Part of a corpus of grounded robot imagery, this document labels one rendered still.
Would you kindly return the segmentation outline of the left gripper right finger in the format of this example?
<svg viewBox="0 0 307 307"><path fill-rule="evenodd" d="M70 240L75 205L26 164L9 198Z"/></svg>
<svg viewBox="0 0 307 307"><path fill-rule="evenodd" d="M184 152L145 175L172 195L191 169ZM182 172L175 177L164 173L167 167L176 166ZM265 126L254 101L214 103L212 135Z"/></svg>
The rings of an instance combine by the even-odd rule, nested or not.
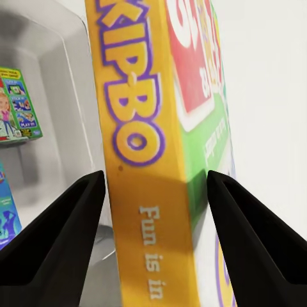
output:
<svg viewBox="0 0 307 307"><path fill-rule="evenodd" d="M237 307L307 307L307 240L231 176L209 170L207 198Z"/></svg>

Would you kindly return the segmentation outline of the board game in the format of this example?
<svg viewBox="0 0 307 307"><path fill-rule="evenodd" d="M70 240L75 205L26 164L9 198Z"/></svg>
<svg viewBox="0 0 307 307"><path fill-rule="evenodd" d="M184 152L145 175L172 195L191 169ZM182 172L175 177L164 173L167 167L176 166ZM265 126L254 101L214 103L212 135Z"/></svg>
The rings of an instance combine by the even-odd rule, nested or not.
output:
<svg viewBox="0 0 307 307"><path fill-rule="evenodd" d="M237 307L207 198L237 180L211 0L84 0L122 307Z"/></svg>
<svg viewBox="0 0 307 307"><path fill-rule="evenodd" d="M0 250L22 230L19 215L0 158Z"/></svg>
<svg viewBox="0 0 307 307"><path fill-rule="evenodd" d="M0 67L0 145L42 137L21 70Z"/></svg>

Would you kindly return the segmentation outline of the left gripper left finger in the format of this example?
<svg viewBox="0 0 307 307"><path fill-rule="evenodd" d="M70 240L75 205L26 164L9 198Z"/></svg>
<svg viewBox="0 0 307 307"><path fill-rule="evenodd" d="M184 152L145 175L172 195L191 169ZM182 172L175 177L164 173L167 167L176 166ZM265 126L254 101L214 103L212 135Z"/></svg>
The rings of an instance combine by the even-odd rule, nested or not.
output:
<svg viewBox="0 0 307 307"><path fill-rule="evenodd" d="M0 250L0 307L79 307L105 195L81 177Z"/></svg>

